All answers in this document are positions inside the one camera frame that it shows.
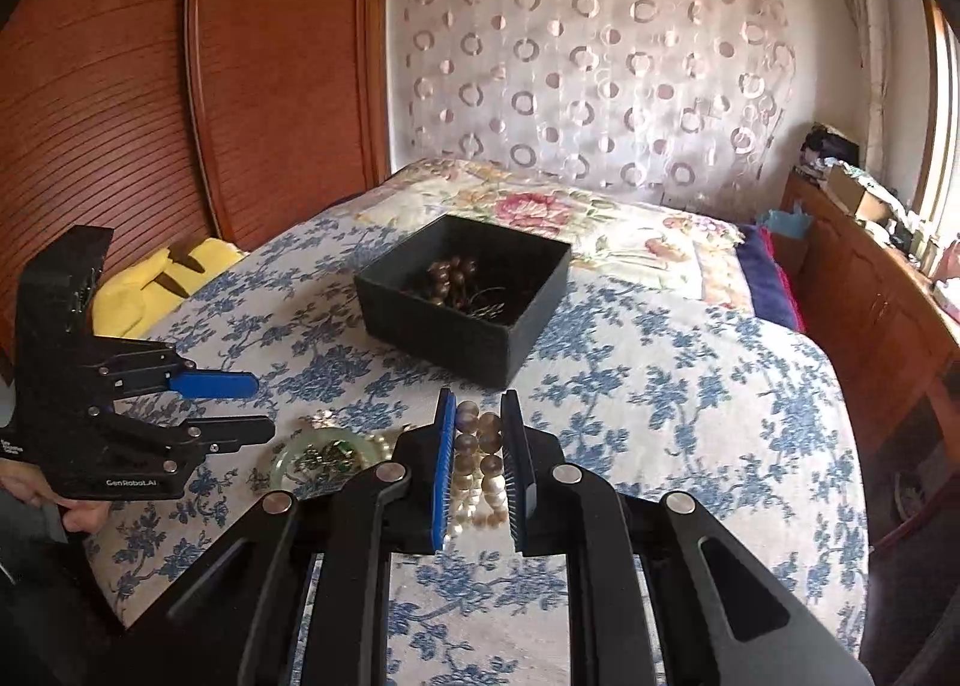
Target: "floral blanket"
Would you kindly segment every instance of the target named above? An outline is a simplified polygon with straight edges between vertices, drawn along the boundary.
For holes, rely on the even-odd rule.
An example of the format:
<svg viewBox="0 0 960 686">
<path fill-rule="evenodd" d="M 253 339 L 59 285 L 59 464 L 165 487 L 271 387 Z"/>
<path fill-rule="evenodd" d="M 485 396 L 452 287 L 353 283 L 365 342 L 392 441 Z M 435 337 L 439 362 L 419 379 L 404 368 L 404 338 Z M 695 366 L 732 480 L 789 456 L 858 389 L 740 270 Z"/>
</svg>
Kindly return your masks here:
<svg viewBox="0 0 960 686">
<path fill-rule="evenodd" d="M 143 397 L 132 413 L 174 424 L 259 412 L 274 418 L 277 439 L 208 456 L 183 499 L 115 505 L 88 557 L 125 624 L 267 490 L 301 417 L 330 408 L 357 432 L 429 423 L 443 385 L 496 408 L 498 392 L 364 331 L 353 274 L 403 235 L 373 224 L 361 203 L 341 206 L 255 251 L 157 326 L 152 336 L 175 341 L 201 367 L 257 374 L 260 390 L 247 402 Z M 836 377 L 808 339 L 574 268 L 512 386 L 527 422 L 558 435 L 569 460 L 647 499 L 694 494 L 856 650 L 863 490 Z M 568 682 L 565 605 L 563 559 L 520 559 L 506 528 L 464 533 L 435 558 L 395 558 L 392 683 Z"/>
<path fill-rule="evenodd" d="M 352 205 L 354 219 L 400 230 L 445 213 L 558 238 L 573 245 L 576 266 L 754 314 L 736 257 L 743 235 L 699 214 L 520 179 L 470 160 L 412 163 Z"/>
</svg>

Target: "human hand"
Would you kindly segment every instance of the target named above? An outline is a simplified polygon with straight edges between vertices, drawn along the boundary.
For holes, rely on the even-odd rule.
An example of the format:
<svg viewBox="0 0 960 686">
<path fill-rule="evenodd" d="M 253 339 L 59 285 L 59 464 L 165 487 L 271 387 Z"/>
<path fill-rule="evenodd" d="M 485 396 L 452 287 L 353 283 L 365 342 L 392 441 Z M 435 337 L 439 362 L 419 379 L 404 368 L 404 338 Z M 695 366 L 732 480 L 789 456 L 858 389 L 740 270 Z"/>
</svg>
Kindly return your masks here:
<svg viewBox="0 0 960 686">
<path fill-rule="evenodd" d="M 0 487 L 7 489 L 21 502 L 40 507 L 43 502 L 54 502 L 66 507 L 64 528 L 66 531 L 99 531 L 107 523 L 110 511 L 109 502 L 78 502 L 77 499 L 64 499 L 56 494 L 40 472 L 40 467 L 19 461 L 0 459 Z"/>
</svg>

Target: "blue flower pattern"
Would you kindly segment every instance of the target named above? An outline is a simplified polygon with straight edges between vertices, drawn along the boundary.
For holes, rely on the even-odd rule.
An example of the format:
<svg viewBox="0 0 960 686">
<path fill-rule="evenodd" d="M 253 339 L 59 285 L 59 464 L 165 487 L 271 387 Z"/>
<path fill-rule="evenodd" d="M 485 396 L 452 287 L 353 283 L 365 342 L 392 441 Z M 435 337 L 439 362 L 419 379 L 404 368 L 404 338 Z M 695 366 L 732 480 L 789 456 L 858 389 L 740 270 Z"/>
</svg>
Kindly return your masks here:
<svg viewBox="0 0 960 686">
<path fill-rule="evenodd" d="M 440 386 L 496 391 L 367 336 L 353 273 L 402 238 L 349 206 L 280 235 L 154 332 L 201 367 L 253 372 L 251 401 L 144 397 L 160 424 L 260 412 L 277 441 L 208 456 L 174 502 L 117 504 L 88 557 L 130 624 L 264 492 L 275 446 L 332 408 L 359 432 L 431 420 Z M 693 493 L 852 651 L 864 622 L 866 520 L 856 448 L 826 357 L 803 336 L 723 307 L 573 270 L 512 387 L 527 422 L 620 490 Z M 469 531 L 392 566 L 392 683 L 568 679 L 563 559 L 523 560 L 509 533 Z"/>
</svg>

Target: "metal screw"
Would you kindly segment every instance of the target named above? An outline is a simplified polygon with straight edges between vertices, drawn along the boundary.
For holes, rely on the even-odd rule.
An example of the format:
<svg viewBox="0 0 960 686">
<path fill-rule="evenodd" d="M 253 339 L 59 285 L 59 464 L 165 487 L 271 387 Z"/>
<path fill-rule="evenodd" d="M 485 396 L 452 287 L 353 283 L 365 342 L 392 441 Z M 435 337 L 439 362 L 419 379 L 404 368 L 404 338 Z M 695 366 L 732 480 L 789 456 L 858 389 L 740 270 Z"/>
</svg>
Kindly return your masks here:
<svg viewBox="0 0 960 686">
<path fill-rule="evenodd" d="M 294 501 L 289 494 L 282 491 L 271 491 L 263 498 L 263 511 L 269 515 L 281 515 L 289 510 Z"/>
<path fill-rule="evenodd" d="M 395 461 L 386 461 L 376 468 L 376 478 L 383 483 L 396 483 L 397 480 L 403 480 L 406 474 L 407 468 Z"/>
<path fill-rule="evenodd" d="M 550 471 L 550 474 L 553 475 L 557 483 L 563 483 L 563 485 L 575 485 L 584 478 L 584 473 L 580 471 L 580 467 L 575 467 L 573 464 L 557 464 Z"/>
<path fill-rule="evenodd" d="M 697 502 L 694 501 L 690 494 L 685 494 L 683 491 L 675 491 L 666 498 L 666 507 L 669 507 L 678 515 L 689 515 L 697 509 Z"/>
</svg>

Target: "curtain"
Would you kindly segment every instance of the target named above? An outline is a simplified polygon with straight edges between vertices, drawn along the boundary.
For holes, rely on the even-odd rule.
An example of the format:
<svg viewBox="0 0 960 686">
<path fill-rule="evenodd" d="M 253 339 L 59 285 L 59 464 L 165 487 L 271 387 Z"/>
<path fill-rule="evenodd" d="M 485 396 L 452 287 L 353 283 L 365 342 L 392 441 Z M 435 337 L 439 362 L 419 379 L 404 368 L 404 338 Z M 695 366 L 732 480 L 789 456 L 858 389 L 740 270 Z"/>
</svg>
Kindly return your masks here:
<svg viewBox="0 0 960 686">
<path fill-rule="evenodd" d="M 887 94 L 890 13 L 887 0 L 848 0 L 856 30 L 860 36 L 860 61 L 870 82 L 867 103 L 866 141 L 860 153 L 860 166 L 877 181 L 883 181 L 886 164 L 883 157 L 883 105 Z"/>
<path fill-rule="evenodd" d="M 782 0 L 400 0 L 401 157 L 750 217 L 795 72 Z"/>
</svg>

